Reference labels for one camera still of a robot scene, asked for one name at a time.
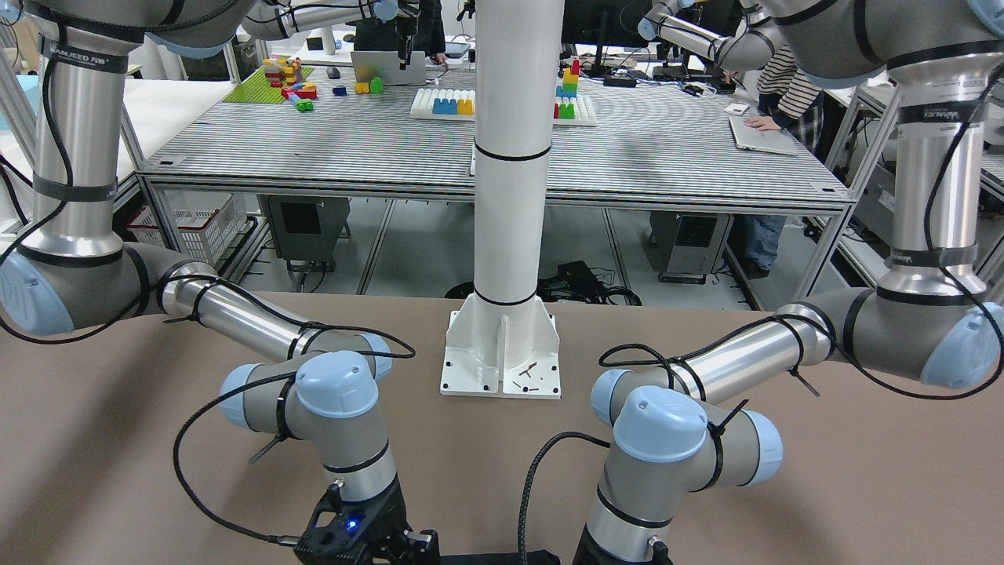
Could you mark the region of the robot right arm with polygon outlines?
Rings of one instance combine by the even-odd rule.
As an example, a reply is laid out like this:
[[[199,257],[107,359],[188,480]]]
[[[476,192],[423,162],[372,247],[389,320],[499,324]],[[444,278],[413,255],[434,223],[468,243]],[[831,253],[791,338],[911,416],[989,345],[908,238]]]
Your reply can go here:
[[[438,564],[434,530],[415,530],[392,459],[376,383],[391,336],[298,317],[169,248],[123,242],[112,228],[115,165],[129,54],[144,39],[187,57],[218,53],[238,28],[254,37],[297,22],[276,1],[6,1],[41,32],[35,215],[2,254],[2,328],[36,344],[96,335],[121,319],[165,314],[278,359],[256,366],[210,402],[274,441],[322,452],[329,486],[300,535],[265,535],[226,521],[176,476],[212,521],[290,547],[309,564]]]

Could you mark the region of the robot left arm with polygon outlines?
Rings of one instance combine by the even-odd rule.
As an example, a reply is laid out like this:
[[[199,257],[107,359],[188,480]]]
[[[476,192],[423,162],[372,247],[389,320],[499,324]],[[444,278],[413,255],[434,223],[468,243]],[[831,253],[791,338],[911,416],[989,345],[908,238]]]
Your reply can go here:
[[[662,369],[609,363],[591,393],[613,430],[577,564],[668,563],[682,497],[768,480],[775,427],[718,404],[774,375],[842,359],[953,388],[1002,371],[1002,309],[974,272],[986,99],[1002,71],[1000,1],[764,1],[796,64],[823,87],[888,72],[899,92],[893,238],[874,290],[814,294]]]

